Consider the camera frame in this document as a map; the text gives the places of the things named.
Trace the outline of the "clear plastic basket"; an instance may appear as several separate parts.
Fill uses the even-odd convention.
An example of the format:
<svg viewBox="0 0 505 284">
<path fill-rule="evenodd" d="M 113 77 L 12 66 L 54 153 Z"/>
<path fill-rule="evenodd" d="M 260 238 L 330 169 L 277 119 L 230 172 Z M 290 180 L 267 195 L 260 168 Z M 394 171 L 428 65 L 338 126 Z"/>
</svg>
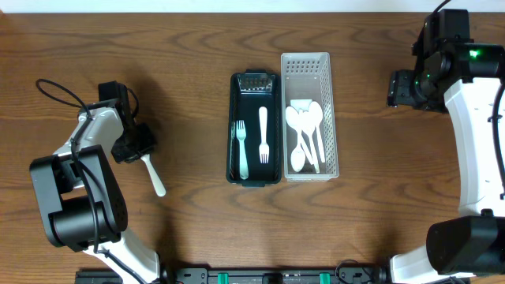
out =
<svg viewBox="0 0 505 284">
<path fill-rule="evenodd" d="M 339 161 L 329 53 L 284 53 L 281 56 L 281 71 L 285 178 L 287 181 L 328 181 L 337 178 L 339 176 Z M 316 129 L 313 133 L 313 142 L 320 167 L 318 174 L 314 165 L 311 165 L 307 159 L 305 159 L 305 165 L 300 172 L 295 172 L 291 166 L 291 152 L 297 145 L 297 133 L 286 122 L 286 108 L 290 106 L 291 99 L 311 99 L 318 102 L 322 108 L 323 121 L 320 124 L 320 131 L 324 145 L 325 163 L 321 162 Z M 303 131 L 302 136 L 310 151 L 309 139 Z"/>
</svg>

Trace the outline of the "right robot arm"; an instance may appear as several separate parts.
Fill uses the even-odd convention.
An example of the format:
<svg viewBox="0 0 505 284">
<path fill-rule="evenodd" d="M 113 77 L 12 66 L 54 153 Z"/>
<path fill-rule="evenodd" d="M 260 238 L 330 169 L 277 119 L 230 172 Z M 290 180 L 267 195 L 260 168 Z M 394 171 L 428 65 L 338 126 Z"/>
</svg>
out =
<svg viewBox="0 0 505 284">
<path fill-rule="evenodd" d="M 504 49 L 476 43 L 464 9 L 438 6 L 391 75 L 387 105 L 448 114 L 458 154 L 458 217 L 389 261 L 393 283 L 465 283 L 504 272 Z"/>
</svg>

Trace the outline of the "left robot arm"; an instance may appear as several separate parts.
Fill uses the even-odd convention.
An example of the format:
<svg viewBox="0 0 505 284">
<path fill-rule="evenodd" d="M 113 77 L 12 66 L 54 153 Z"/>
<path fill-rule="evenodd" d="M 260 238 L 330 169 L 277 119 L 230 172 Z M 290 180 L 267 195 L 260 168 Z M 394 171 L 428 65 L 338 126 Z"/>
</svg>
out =
<svg viewBox="0 0 505 284">
<path fill-rule="evenodd" d="M 136 95 L 117 81 L 98 86 L 97 103 L 77 99 L 78 124 L 52 155 L 34 159 L 29 171 L 43 228 L 55 247 L 68 247 L 103 261 L 123 283 L 168 283 L 159 254 L 128 228 L 124 196 L 108 159 L 145 163 L 154 190 L 166 188 L 151 161 L 156 145 L 138 124 Z"/>
</svg>

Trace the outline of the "black plastic basket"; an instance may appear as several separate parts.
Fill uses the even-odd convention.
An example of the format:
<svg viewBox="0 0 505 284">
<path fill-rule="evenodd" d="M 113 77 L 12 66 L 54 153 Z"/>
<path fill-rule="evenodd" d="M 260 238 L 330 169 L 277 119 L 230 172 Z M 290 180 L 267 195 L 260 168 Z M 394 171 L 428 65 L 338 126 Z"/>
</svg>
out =
<svg viewBox="0 0 505 284">
<path fill-rule="evenodd" d="M 226 179 L 244 187 L 264 187 L 277 184 L 282 175 L 282 114 L 280 76 L 265 69 L 247 69 L 230 78 L 230 109 L 226 159 Z M 260 162 L 259 108 L 267 108 L 267 144 L 269 160 Z M 245 122 L 245 152 L 249 178 L 239 174 L 239 143 L 236 121 Z"/>
</svg>

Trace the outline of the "white fork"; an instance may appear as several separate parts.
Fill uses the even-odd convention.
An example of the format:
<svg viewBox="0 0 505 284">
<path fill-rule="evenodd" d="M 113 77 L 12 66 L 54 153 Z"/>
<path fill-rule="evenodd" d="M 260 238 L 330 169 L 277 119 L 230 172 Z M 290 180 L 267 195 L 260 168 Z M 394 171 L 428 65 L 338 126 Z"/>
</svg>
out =
<svg viewBox="0 0 505 284">
<path fill-rule="evenodd" d="M 166 188 L 159 177 L 156 169 L 154 168 L 152 161 L 151 161 L 151 156 L 149 154 L 142 155 L 140 159 L 145 163 L 149 176 L 151 178 L 151 182 L 153 184 L 153 188 L 155 190 L 155 193 L 159 197 L 163 197 L 166 195 Z"/>
<path fill-rule="evenodd" d="M 243 120 L 236 121 L 236 137 L 239 143 L 239 174 L 242 180 L 249 178 L 249 166 L 245 152 L 246 129 Z"/>
</svg>

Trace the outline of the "white fork tines down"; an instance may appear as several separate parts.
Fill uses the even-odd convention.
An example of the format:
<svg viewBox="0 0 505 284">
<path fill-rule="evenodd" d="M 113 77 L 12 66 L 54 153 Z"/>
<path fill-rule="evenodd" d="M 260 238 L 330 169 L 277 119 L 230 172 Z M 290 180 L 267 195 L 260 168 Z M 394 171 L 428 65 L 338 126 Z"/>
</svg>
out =
<svg viewBox="0 0 505 284">
<path fill-rule="evenodd" d="M 269 160 L 269 145 L 267 144 L 267 107 L 261 106 L 259 108 L 259 121 L 260 121 L 260 162 L 267 164 Z"/>
</svg>

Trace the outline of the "white spoon thin handle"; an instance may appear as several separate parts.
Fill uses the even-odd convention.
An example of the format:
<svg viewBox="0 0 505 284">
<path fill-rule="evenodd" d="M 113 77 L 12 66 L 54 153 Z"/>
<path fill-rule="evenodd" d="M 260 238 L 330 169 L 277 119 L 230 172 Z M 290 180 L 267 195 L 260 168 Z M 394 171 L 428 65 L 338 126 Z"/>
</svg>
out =
<svg viewBox="0 0 505 284">
<path fill-rule="evenodd" d="M 291 152 L 290 161 L 291 166 L 295 172 L 300 172 L 303 169 L 305 165 L 305 159 L 305 154 L 300 148 L 297 148 Z"/>
</svg>

